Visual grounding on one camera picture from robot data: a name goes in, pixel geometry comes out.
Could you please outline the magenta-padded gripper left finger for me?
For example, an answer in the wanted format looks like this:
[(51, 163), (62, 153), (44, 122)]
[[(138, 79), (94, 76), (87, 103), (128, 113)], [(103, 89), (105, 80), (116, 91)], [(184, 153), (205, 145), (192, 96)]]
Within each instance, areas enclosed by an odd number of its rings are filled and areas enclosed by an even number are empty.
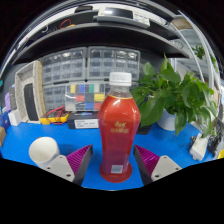
[(57, 156), (47, 165), (46, 170), (76, 185), (81, 185), (92, 155), (93, 146), (87, 145), (67, 156)]

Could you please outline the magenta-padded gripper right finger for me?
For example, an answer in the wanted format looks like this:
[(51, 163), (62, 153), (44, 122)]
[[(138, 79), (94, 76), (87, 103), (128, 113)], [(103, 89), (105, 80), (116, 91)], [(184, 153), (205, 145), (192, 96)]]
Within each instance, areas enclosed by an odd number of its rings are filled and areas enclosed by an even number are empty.
[(134, 146), (133, 154), (144, 185), (181, 170), (181, 167), (167, 155), (158, 156), (139, 145)]

